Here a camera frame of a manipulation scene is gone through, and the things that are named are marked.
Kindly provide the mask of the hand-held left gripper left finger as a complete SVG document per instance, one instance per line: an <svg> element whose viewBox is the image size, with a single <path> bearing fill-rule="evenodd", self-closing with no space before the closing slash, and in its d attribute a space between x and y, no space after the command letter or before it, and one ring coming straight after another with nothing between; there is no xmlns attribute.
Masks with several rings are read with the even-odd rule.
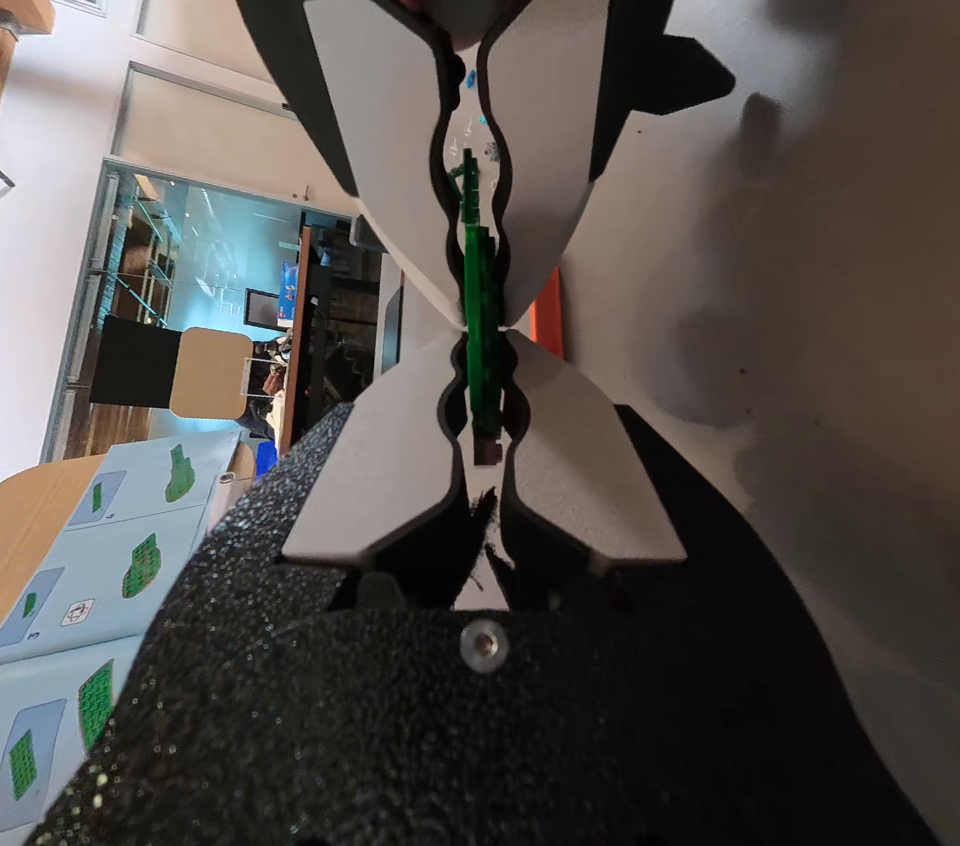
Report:
<svg viewBox="0 0 960 846"><path fill-rule="evenodd" d="M456 500L464 483L463 334L440 334L357 397L282 547L286 560L374 562Z"/></svg>

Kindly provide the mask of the green lego plate assembly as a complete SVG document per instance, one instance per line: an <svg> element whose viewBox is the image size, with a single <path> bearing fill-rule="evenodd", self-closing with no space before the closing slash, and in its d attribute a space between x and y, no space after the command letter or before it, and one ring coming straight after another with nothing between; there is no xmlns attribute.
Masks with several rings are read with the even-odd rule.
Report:
<svg viewBox="0 0 960 846"><path fill-rule="evenodd" d="M496 268L498 243L481 222L479 164L471 148L462 150L447 180L457 209L451 243L461 247L454 264L464 331L451 349L454 379L444 392L440 414L454 440L470 428L474 466L495 468L504 456L503 297Z"/></svg>

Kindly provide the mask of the black rectangular panel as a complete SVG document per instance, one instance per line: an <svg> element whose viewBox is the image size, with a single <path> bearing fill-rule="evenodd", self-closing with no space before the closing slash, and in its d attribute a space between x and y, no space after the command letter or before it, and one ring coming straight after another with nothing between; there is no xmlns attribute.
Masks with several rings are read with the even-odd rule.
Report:
<svg viewBox="0 0 960 846"><path fill-rule="evenodd" d="M92 405L169 408L183 334L106 315L88 401Z"/></svg>

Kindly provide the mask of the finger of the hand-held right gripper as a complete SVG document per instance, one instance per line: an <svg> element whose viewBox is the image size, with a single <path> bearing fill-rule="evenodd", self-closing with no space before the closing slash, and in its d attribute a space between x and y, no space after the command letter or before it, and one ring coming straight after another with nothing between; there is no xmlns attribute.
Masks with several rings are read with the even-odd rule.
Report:
<svg viewBox="0 0 960 846"><path fill-rule="evenodd" d="M610 0L531 0L481 49L499 150L494 214L509 251L503 324L527 312L558 265L591 179Z"/></svg>
<svg viewBox="0 0 960 846"><path fill-rule="evenodd" d="M450 51L390 0L306 0L306 22L363 216L403 273L464 324L442 146Z"/></svg>

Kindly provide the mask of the lego instruction booklet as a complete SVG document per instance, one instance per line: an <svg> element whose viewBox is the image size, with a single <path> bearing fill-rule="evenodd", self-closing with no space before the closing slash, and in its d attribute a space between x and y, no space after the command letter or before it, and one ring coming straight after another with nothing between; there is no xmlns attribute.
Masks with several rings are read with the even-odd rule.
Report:
<svg viewBox="0 0 960 846"><path fill-rule="evenodd" d="M240 478L237 432L115 444L1 488L1 840L106 731L141 642Z"/></svg>

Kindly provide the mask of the orange brick separator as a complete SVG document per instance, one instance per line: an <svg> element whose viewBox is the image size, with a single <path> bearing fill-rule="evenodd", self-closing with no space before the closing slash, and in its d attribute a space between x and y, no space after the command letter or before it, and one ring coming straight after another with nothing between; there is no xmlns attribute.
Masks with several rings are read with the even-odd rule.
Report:
<svg viewBox="0 0 960 846"><path fill-rule="evenodd" d="M557 265L529 309L530 338L559 360L566 360L562 282Z"/></svg>

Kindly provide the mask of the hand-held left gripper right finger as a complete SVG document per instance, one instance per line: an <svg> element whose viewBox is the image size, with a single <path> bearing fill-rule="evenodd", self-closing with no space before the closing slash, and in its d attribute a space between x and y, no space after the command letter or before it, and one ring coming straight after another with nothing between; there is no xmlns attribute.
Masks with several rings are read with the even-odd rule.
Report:
<svg viewBox="0 0 960 846"><path fill-rule="evenodd" d="M570 576L678 564L688 554L607 395L521 333L505 388L503 546L519 569Z"/></svg>

